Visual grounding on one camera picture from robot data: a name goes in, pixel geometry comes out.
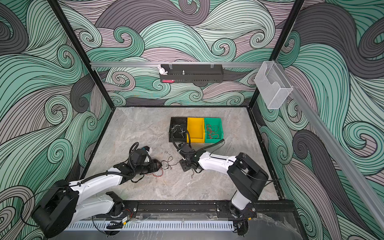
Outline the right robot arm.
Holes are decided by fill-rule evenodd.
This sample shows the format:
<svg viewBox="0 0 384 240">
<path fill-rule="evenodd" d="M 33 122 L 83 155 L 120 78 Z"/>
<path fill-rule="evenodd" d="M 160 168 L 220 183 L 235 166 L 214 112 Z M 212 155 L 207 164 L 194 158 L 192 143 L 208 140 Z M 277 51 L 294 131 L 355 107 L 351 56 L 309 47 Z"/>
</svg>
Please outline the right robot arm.
<svg viewBox="0 0 384 240">
<path fill-rule="evenodd" d="M 194 150 L 189 132 L 183 130 L 186 142 L 177 145 L 174 138 L 177 129 L 183 130 L 180 126 L 173 127 L 170 130 L 170 139 L 183 158 L 180 160 L 183 171 L 193 170 L 198 174 L 206 170 L 229 176 L 237 188 L 231 199 L 232 208 L 239 211 L 244 210 L 248 204 L 259 200 L 265 186 L 275 181 L 271 180 L 268 173 L 245 153 L 239 153 L 236 156 L 222 156 L 207 151 L 208 148 L 215 147 L 223 143 L 224 140 Z"/>
</svg>

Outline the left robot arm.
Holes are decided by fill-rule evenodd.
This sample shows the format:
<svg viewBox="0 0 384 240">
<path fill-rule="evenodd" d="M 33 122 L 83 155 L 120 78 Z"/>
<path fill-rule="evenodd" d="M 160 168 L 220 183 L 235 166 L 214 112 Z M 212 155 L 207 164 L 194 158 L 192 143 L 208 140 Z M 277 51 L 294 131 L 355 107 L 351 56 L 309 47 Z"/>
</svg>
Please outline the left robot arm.
<svg viewBox="0 0 384 240">
<path fill-rule="evenodd" d="M 127 160 L 88 178 L 67 182 L 59 180 L 49 189 L 32 211 L 32 219 L 46 238 L 63 232 L 70 224 L 97 215 L 119 217 L 123 200 L 109 188 L 133 182 L 136 176 L 153 174 L 162 163 L 151 157 L 151 148 L 134 143 Z"/>
</svg>

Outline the black plastic bin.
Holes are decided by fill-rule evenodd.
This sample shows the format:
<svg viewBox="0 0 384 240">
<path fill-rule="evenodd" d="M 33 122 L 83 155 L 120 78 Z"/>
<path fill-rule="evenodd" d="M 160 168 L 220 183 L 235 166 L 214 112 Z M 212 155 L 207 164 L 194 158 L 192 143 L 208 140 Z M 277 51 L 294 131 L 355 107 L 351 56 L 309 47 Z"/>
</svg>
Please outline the black plastic bin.
<svg viewBox="0 0 384 240">
<path fill-rule="evenodd" d="M 169 142 L 185 143 L 187 141 L 187 123 L 186 117 L 171 117 L 169 127 Z"/>
</svg>

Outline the yellow plastic bin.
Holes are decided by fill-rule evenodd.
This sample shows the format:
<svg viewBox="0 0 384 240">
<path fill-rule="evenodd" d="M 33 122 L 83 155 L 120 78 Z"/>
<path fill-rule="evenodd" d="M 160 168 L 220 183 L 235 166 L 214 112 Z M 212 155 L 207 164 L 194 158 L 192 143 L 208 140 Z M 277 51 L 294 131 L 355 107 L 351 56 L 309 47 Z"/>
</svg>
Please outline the yellow plastic bin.
<svg viewBox="0 0 384 240">
<path fill-rule="evenodd" d="M 189 143 L 205 143 L 204 118 L 188 118 L 187 130 L 190 134 Z"/>
</svg>

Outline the green plastic bin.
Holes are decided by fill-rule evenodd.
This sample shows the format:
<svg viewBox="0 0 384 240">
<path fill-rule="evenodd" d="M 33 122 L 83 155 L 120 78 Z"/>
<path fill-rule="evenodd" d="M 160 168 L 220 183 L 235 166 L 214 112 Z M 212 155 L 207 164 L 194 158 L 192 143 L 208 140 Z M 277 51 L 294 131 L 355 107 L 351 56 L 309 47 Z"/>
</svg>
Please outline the green plastic bin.
<svg viewBox="0 0 384 240">
<path fill-rule="evenodd" d="M 224 138 L 222 120 L 220 118 L 204 118 L 205 143 L 218 143 Z"/>
</svg>

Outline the white rabbit figurine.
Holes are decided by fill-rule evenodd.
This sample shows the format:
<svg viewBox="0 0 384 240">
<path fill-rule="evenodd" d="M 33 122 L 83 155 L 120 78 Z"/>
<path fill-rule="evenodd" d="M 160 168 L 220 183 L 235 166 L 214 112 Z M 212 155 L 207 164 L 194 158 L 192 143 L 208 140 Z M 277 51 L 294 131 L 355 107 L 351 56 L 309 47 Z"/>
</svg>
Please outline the white rabbit figurine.
<svg viewBox="0 0 384 240">
<path fill-rule="evenodd" d="M 158 70 L 160 75 L 167 75 L 168 71 L 166 71 L 165 68 L 163 68 L 161 65 L 158 65 Z"/>
</svg>

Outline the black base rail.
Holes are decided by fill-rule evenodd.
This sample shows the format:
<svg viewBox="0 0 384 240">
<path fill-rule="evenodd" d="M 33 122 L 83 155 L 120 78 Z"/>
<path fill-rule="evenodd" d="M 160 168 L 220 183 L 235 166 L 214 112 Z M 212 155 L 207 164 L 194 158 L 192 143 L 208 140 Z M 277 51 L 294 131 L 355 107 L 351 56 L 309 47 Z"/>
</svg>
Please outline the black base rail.
<svg viewBox="0 0 384 240">
<path fill-rule="evenodd" d="M 253 218 L 258 213 L 288 213 L 296 207 L 289 200 L 256 201 L 246 205 L 243 210 L 237 209 L 231 201 L 122 201 L 115 204 L 107 213 L 111 217 L 136 217 L 139 214 L 212 214 L 218 218 L 243 219 Z"/>
</svg>

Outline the black wall shelf tray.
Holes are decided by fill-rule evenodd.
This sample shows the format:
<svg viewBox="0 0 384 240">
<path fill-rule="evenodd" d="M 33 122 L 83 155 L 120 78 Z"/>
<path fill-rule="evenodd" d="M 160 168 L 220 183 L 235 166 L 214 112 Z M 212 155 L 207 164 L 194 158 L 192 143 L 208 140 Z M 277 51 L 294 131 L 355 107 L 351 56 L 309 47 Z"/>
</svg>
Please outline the black wall shelf tray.
<svg viewBox="0 0 384 240">
<path fill-rule="evenodd" d="M 222 65 L 161 65 L 168 71 L 167 75 L 160 75 L 163 83 L 193 83 L 203 86 L 208 83 L 220 83 L 224 79 Z"/>
</svg>

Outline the clear acrylic wall holder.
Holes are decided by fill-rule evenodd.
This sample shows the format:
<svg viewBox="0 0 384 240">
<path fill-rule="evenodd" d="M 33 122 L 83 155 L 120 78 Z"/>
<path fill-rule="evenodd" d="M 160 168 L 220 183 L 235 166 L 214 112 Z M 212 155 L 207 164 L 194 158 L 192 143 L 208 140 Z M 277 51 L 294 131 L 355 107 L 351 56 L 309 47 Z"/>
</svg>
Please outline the clear acrylic wall holder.
<svg viewBox="0 0 384 240">
<path fill-rule="evenodd" d="M 262 63 L 255 83 L 269 110 L 279 109 L 293 91 L 285 69 L 275 61 Z"/>
</svg>

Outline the aluminium wall rail back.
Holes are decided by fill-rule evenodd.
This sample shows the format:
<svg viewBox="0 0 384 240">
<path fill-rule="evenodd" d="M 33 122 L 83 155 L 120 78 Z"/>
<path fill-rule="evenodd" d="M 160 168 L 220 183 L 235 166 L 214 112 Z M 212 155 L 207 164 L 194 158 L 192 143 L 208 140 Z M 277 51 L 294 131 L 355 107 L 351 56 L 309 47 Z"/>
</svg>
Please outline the aluminium wall rail back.
<svg viewBox="0 0 384 240">
<path fill-rule="evenodd" d="M 135 67 L 148 67 L 156 68 L 158 65 L 169 65 L 170 68 L 172 65 L 222 65 L 223 68 L 242 68 L 242 69 L 254 69 L 259 68 L 262 65 L 262 62 L 90 62 L 92 68 L 135 68 Z"/>
</svg>

